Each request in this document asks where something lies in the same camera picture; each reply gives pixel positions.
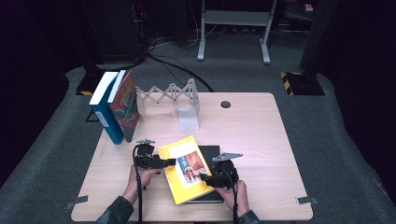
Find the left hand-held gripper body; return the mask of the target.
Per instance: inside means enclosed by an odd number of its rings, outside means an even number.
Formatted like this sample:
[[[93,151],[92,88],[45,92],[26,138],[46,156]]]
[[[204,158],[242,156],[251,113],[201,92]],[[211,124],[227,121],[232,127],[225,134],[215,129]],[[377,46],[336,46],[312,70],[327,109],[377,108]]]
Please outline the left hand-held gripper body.
[[[138,140],[133,150],[134,164],[144,169],[162,169],[163,162],[158,155],[154,155],[153,141]]]

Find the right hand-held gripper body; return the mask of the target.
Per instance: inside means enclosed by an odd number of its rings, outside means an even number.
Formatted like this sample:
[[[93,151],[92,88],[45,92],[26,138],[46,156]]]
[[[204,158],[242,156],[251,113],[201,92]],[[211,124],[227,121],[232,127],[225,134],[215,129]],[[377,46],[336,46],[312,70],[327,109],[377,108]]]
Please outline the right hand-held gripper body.
[[[223,189],[231,189],[236,181],[239,179],[236,168],[233,164],[233,159],[242,157],[241,153],[221,153],[213,159],[216,163],[215,173],[216,178],[213,182],[218,182]]]

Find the black book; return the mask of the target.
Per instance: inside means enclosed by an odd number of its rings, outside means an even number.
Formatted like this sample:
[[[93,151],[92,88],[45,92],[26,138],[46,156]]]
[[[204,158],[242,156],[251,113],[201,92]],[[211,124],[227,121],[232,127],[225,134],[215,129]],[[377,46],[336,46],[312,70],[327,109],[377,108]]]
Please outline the black book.
[[[220,154],[219,146],[199,146],[199,148],[205,158],[210,172],[214,173],[214,167],[216,166],[216,163],[213,161],[213,159]],[[189,203],[223,203],[223,199],[218,192],[213,190],[205,195],[189,201]]]

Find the yellow book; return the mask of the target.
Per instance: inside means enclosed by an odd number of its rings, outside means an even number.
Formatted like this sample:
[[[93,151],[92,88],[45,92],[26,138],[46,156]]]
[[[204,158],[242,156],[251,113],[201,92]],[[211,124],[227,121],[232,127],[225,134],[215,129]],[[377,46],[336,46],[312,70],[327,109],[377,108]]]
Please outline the yellow book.
[[[192,135],[159,147],[158,153],[161,159],[174,159],[176,162],[163,169],[176,205],[192,201],[214,190],[201,179],[201,174],[212,173]]]

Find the white expandable bookend rack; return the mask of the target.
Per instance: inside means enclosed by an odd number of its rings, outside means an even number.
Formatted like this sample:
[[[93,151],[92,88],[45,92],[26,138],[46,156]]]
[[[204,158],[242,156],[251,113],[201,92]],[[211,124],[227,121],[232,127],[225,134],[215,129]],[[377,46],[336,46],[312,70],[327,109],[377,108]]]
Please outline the white expandable bookend rack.
[[[137,87],[136,95],[141,116],[147,115],[146,106],[149,103],[172,103],[182,132],[200,129],[200,102],[194,78],[190,78],[184,87],[171,83],[166,90],[152,86],[149,91],[144,91]]]

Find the colourful illustrated red book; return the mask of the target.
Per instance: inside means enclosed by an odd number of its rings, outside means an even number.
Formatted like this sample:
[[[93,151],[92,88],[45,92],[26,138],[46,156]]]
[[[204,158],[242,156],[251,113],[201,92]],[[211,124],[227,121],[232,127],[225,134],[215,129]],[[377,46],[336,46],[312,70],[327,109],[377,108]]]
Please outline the colourful illustrated red book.
[[[137,122],[140,118],[132,70],[119,71],[110,91],[107,103],[123,132],[125,140],[131,142]]]

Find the person's right hand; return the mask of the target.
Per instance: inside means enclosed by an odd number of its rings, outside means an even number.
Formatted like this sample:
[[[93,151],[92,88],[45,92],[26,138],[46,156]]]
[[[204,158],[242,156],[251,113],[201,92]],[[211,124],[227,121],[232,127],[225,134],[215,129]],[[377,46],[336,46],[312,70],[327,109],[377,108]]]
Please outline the person's right hand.
[[[237,204],[236,214],[242,216],[249,210],[248,188],[243,180],[238,180],[234,189],[215,188],[220,194],[227,207],[233,211],[234,205]]]

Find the person's left hand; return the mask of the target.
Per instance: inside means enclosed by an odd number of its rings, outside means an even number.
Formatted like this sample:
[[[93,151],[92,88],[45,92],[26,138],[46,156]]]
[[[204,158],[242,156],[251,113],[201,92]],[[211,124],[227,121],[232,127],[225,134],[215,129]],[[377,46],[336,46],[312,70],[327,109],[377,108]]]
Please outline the person's left hand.
[[[122,197],[130,203],[134,203],[138,198],[138,191],[143,187],[148,186],[150,184],[151,177],[158,172],[159,170],[143,169],[140,167],[135,168],[132,165],[128,184],[122,194]]]

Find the blue book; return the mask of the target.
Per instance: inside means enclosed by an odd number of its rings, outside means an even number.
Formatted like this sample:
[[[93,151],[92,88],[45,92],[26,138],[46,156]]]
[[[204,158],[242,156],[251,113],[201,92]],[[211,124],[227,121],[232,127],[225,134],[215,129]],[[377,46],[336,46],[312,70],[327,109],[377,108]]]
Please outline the blue book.
[[[123,132],[107,103],[117,76],[118,72],[105,72],[103,74],[92,95],[90,106],[112,142],[120,145],[123,141]]]

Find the black yellow striped stand base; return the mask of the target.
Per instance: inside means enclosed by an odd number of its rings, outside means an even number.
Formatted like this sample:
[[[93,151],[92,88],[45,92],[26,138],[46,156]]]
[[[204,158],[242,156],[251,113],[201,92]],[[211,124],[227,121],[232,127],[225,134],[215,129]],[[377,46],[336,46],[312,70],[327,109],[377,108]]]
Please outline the black yellow striped stand base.
[[[307,77],[299,72],[281,72],[280,75],[288,95],[323,96],[325,94],[315,77]]]

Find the black cabinet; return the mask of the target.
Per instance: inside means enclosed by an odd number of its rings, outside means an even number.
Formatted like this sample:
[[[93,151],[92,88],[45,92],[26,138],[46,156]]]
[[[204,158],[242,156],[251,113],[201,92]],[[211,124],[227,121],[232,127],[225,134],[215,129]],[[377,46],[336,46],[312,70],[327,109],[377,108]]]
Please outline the black cabinet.
[[[144,61],[132,0],[80,0],[104,63]]]

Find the white metal stand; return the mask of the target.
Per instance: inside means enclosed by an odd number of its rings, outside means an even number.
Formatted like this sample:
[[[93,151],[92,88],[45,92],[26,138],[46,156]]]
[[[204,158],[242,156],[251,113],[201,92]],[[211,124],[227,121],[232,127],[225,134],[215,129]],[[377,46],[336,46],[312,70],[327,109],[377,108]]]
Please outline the white metal stand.
[[[200,44],[198,48],[197,60],[201,62],[205,58],[205,26],[207,24],[220,25],[242,25],[242,26],[259,26],[264,27],[263,38],[260,39],[262,51],[262,61],[264,64],[270,64],[270,55],[268,51],[268,37],[271,32],[273,18],[275,16],[277,0],[272,0],[271,8],[268,12],[254,11],[227,11],[227,10],[209,10],[205,8],[205,0],[201,4],[201,32]]]

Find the black upright column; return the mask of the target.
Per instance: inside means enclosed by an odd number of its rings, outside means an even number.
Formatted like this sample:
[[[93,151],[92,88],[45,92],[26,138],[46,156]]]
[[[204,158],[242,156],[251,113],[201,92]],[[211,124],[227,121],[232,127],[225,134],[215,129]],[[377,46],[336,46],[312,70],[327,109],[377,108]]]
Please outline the black upright column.
[[[314,8],[314,19],[300,62],[302,70],[307,70],[309,65],[315,61],[316,53],[320,47],[320,39],[325,35],[338,3],[339,0],[318,0],[318,4]]]

